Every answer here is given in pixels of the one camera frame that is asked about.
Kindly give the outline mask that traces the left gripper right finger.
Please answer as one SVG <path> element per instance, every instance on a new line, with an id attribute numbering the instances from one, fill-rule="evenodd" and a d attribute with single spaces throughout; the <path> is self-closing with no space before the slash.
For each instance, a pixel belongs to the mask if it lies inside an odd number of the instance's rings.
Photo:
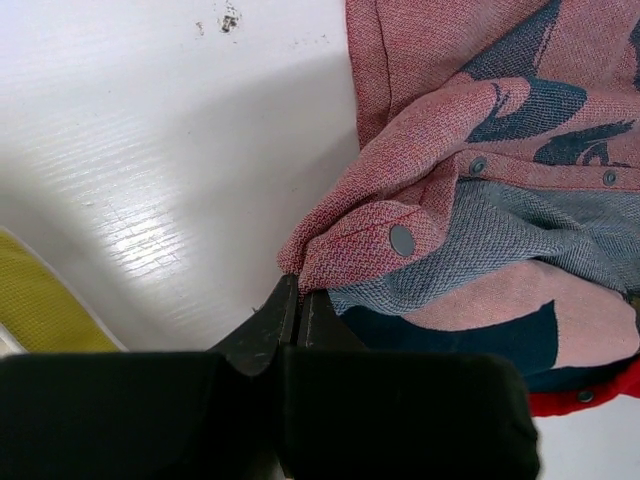
<path id="1" fill-rule="evenodd" d="M 319 350 L 365 350 L 366 347 L 335 313 L 326 290 L 304 298 L 297 345 Z"/>

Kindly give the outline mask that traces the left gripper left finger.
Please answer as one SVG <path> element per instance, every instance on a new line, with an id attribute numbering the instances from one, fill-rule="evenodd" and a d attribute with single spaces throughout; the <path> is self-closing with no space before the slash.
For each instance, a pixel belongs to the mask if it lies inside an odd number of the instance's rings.
<path id="1" fill-rule="evenodd" d="M 268 369 L 280 344 L 294 336 L 297 309 L 297 277 L 284 275 L 264 304 L 209 351 L 221 355 L 239 374 L 257 377 Z"/>

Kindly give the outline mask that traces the pink red patterned pillowcase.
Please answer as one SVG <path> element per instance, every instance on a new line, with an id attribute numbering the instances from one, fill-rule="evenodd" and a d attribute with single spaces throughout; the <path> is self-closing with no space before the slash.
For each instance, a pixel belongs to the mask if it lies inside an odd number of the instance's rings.
<path id="1" fill-rule="evenodd" d="M 349 1 L 358 158 L 280 268 L 368 347 L 486 353 L 559 416 L 639 394 L 639 5 Z"/>

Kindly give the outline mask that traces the cream yellow pillow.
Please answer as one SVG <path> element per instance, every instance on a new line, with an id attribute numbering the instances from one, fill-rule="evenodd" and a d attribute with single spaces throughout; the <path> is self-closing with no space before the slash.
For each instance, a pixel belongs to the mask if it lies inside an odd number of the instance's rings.
<path id="1" fill-rule="evenodd" d="M 68 282 L 6 228 L 0 295 L 3 356 L 127 350 Z"/>

